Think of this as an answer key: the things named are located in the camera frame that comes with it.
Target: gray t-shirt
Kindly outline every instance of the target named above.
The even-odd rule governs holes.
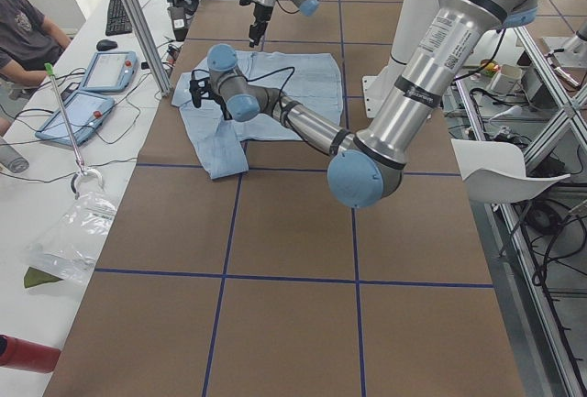
[[[11,60],[25,70],[45,70],[63,53],[41,29],[45,16],[28,0],[0,0],[0,69]]]

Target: barcode label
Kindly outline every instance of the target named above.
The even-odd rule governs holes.
[[[457,65],[457,62],[459,62],[459,58],[450,55],[447,61],[444,63],[444,66],[447,67],[449,70],[452,70]]]
[[[435,17],[418,49],[433,62],[456,74],[481,35],[453,17]]]

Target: white table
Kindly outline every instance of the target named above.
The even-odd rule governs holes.
[[[95,53],[99,39],[114,39],[119,50],[134,50],[138,60],[144,61],[134,34],[105,36],[105,17],[109,0],[103,0],[87,20],[71,46],[55,65],[57,76],[67,74],[78,67],[87,67]],[[156,45],[172,39],[171,21],[167,16],[165,0],[139,0]],[[159,52],[166,50],[163,45]],[[138,70],[133,83],[120,95],[119,100],[132,89],[141,76],[148,71]],[[81,76],[73,77],[79,81]],[[86,164],[95,165],[110,160],[136,158],[149,131],[159,103],[158,88],[150,75],[129,100],[140,108],[141,114],[135,126],[114,145],[105,144],[93,136],[81,146]],[[57,103],[50,87],[39,90],[27,103],[26,108],[55,110]],[[107,140],[122,134],[137,114],[137,109],[126,101],[116,106],[99,132]],[[47,119],[47,114],[28,112],[22,115],[34,128]],[[34,133],[24,124],[15,122],[5,136],[7,142],[34,140]],[[49,143],[32,143],[16,146],[29,161],[27,171],[19,177],[50,180],[54,177],[77,171],[73,151]],[[112,164],[99,168],[105,178],[105,191],[122,197],[134,162]],[[74,198],[70,189],[71,178],[53,183],[31,183],[13,180],[0,175],[0,334],[20,337],[40,344],[62,348],[70,331],[73,318],[83,298],[85,287],[71,281],[60,281],[25,290],[23,276],[27,265],[22,261],[23,248],[36,236],[55,224],[72,205]],[[95,180],[82,183],[81,192],[97,187]],[[44,392],[50,374],[0,368],[0,383],[3,397],[39,397]]]

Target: plastic bag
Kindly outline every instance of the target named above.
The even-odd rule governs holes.
[[[104,193],[80,196],[56,225],[26,247],[25,263],[63,280],[86,284],[118,205],[118,199]]]

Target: red bottle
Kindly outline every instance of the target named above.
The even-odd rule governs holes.
[[[0,367],[25,371],[52,372],[61,350],[0,335]]]

